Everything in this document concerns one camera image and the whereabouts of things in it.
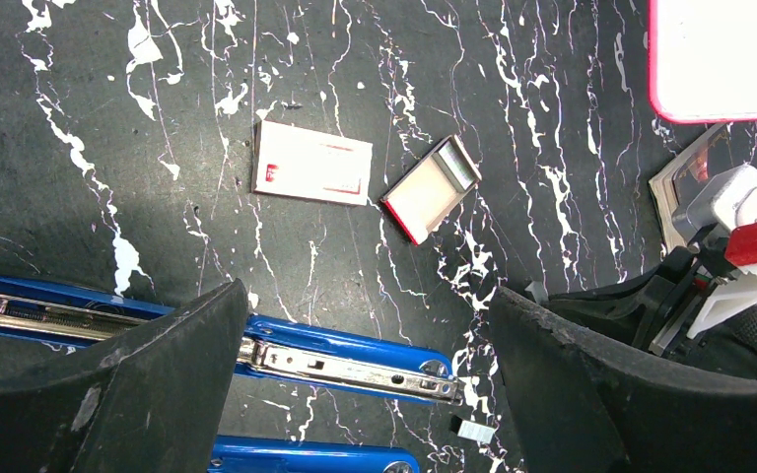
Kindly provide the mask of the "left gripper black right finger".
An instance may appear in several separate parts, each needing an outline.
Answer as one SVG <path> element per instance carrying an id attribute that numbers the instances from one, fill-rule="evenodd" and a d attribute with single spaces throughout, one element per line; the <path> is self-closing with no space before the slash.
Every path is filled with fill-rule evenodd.
<path id="1" fill-rule="evenodd" d="M 683 366 L 506 288 L 491 341 L 531 472 L 757 472 L 757 380 Z"/>

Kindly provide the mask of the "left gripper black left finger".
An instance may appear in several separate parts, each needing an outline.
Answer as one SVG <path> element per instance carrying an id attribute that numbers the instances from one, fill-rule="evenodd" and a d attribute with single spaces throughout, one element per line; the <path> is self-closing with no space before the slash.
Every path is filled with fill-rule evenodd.
<path id="1" fill-rule="evenodd" d="M 0 337 L 0 472 L 203 472 L 248 301 L 239 281 L 74 352 Z"/>

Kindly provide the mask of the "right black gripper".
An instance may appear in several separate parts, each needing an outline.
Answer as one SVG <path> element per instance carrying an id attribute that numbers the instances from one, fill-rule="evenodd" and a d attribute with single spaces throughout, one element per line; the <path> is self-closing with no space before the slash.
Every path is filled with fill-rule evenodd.
<path id="1" fill-rule="evenodd" d="M 693 338 L 687 331 L 719 288 L 688 249 L 673 249 L 655 269 L 590 291 L 554 295 L 552 312 L 634 349 L 674 363 L 757 380 L 757 307 Z"/>

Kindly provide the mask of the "blue stapler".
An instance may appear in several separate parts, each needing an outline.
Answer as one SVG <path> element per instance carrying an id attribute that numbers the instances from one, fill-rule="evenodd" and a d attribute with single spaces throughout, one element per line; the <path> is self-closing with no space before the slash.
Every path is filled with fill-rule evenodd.
<path id="1" fill-rule="evenodd" d="M 398 447 L 218 436 L 209 472 L 418 472 Z"/>
<path id="2" fill-rule="evenodd" d="M 172 312 L 64 284 L 0 276 L 0 335 L 85 348 Z M 253 314 L 238 375 L 402 400 L 460 404 L 463 382 L 439 352 Z"/>

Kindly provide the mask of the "small white staple strip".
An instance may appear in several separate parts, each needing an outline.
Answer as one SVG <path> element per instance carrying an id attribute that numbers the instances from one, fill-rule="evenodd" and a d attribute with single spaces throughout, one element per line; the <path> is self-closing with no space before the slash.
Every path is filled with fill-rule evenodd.
<path id="1" fill-rule="evenodd" d="M 484 424 L 453 416 L 450 420 L 450 430 L 462 439 L 473 440 L 481 444 L 489 444 L 496 429 Z"/>

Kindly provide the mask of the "staple box tray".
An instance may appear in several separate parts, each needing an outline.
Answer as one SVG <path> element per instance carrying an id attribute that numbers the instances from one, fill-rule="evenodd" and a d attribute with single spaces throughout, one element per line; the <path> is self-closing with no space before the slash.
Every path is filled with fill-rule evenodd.
<path id="1" fill-rule="evenodd" d="M 481 180 L 460 137 L 450 135 L 419 160 L 380 202 L 419 245 Z"/>

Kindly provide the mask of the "red white staple box sleeve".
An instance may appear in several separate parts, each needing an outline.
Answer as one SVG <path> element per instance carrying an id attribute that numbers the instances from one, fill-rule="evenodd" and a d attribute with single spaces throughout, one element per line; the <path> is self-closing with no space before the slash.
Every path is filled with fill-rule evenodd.
<path id="1" fill-rule="evenodd" d="M 255 127 L 252 190 L 365 206 L 373 145 L 369 142 L 263 120 Z"/>

